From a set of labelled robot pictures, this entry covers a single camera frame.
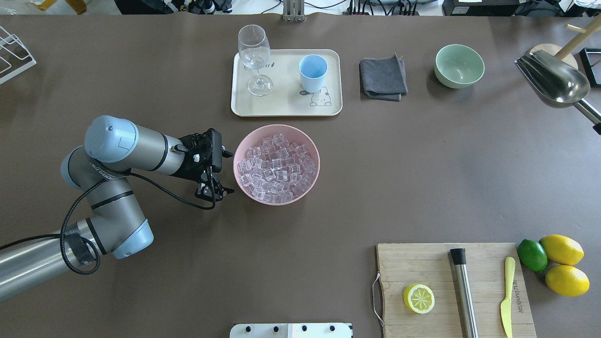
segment glass stem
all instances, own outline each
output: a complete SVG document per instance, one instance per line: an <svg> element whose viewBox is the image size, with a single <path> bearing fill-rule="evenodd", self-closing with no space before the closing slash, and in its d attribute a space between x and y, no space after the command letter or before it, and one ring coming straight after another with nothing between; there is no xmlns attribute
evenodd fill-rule
<svg viewBox="0 0 601 338"><path fill-rule="evenodd" d="M263 85L263 79L261 79L261 72L259 72L260 68L257 68L257 86Z"/></svg>

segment plastic cup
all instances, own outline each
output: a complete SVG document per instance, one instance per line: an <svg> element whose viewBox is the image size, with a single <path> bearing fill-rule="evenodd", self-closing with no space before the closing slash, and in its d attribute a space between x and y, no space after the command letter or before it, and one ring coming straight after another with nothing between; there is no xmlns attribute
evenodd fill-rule
<svg viewBox="0 0 601 338"><path fill-rule="evenodd" d="M307 55L299 62L299 72L302 88L309 93L316 93L326 80L328 63L319 55Z"/></svg>

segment lime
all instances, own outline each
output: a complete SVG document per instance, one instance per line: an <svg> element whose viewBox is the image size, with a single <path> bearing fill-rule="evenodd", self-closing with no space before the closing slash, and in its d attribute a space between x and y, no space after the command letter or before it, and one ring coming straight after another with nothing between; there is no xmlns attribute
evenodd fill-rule
<svg viewBox="0 0 601 338"><path fill-rule="evenodd" d="M587 275L570 265L555 265L545 274L545 282L551 290L568 297L580 296L590 286Z"/></svg>
<svg viewBox="0 0 601 338"><path fill-rule="evenodd" d="M538 242L524 239L517 246L517 255L522 264L534 272L540 272L547 268L547 254Z"/></svg>
<svg viewBox="0 0 601 338"><path fill-rule="evenodd" d="M403 300L413 312L428 313L434 307L434 292L423 284L412 284L403 291Z"/></svg>
<svg viewBox="0 0 601 338"><path fill-rule="evenodd" d="M549 260L565 265L575 265L584 257L578 242L561 235L549 235L540 240Z"/></svg>

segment table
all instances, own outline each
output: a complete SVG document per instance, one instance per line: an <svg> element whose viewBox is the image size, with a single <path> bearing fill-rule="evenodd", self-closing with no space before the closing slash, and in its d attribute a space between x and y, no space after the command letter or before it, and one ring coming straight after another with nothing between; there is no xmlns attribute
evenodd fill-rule
<svg viewBox="0 0 601 338"><path fill-rule="evenodd" d="M575 108L553 109L513 61L565 44L565 23L524 17L4 16L38 64L0 87L1 242L59 228L80 192L59 165L91 121L110 114L174 137L215 128L235 150L250 131L285 123L317 144L322 169L301 201L267 207L237 191L201 211L130 180L155 240L91 276L64 274L0 304L2 337L227 337L245 322L352 322L379 337L371 310L381 242L578 240L591 279L577 298L525 273L539 337L601 330L598 257L601 138ZM265 27L273 48L330 48L344 108L331 118L245 119L230 111L236 33ZM598 46L593 36L586 46ZM433 74L438 49L463 43L486 73L451 90ZM362 93L359 61L396 52L407 67L400 103ZM593 90L587 99L601 106ZM231 162L219 175L235 186ZM148 176L192 198L194 184ZM73 220L89 216L83 203Z"/></svg>

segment scoop handle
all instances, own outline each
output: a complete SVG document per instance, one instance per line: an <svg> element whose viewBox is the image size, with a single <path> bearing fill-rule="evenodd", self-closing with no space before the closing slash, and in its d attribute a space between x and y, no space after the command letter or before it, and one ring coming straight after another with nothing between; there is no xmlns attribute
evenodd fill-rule
<svg viewBox="0 0 601 338"><path fill-rule="evenodd" d="M574 103L574 107L593 122L593 129L597 134L601 135L601 114L599 114L599 111L591 106L585 99Z"/></svg>

